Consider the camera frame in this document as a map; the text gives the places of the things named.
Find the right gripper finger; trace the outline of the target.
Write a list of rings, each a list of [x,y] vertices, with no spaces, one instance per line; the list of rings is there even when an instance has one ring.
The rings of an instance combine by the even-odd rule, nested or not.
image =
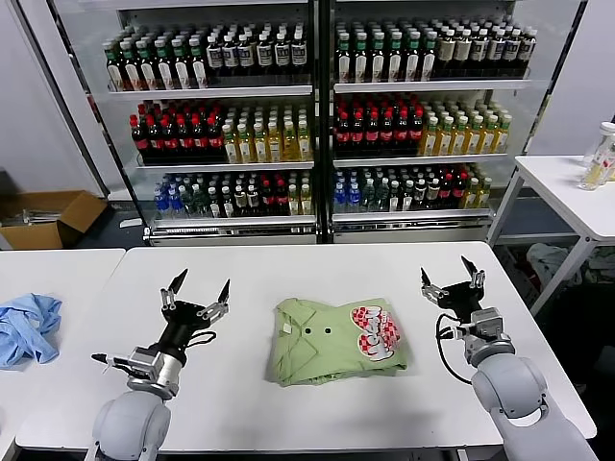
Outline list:
[[[449,295],[447,290],[431,283],[424,268],[421,268],[421,283],[421,293],[431,303],[440,303],[442,299]]]
[[[485,272],[479,270],[474,262],[466,258],[464,255],[461,257],[462,263],[470,275],[469,287],[472,289],[482,289],[485,281]]]

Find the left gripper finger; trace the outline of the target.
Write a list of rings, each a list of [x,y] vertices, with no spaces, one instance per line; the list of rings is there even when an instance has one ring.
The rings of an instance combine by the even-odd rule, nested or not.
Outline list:
[[[198,317],[204,321],[218,321],[229,312],[230,283],[231,280],[227,279],[217,301],[199,310]]]
[[[172,279],[172,281],[170,282],[167,288],[162,288],[160,290],[162,310],[175,310],[176,309],[175,297],[179,293],[185,281],[187,273],[188,273],[188,269],[185,268],[181,273],[179,273],[176,277]]]

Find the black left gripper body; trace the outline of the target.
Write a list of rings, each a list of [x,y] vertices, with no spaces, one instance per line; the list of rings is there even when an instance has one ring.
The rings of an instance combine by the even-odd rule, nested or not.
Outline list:
[[[198,315],[203,306],[184,301],[175,301],[175,307],[164,306],[161,314],[167,325],[156,343],[158,352],[186,363],[185,350],[196,331],[209,328],[211,320]]]

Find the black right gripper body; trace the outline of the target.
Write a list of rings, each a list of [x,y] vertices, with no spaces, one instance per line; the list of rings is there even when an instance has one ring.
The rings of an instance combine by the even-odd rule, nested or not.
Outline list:
[[[483,288],[471,287],[470,281],[444,287],[443,291],[445,294],[439,299],[439,307],[452,310],[461,323],[470,323],[472,313],[482,310]]]

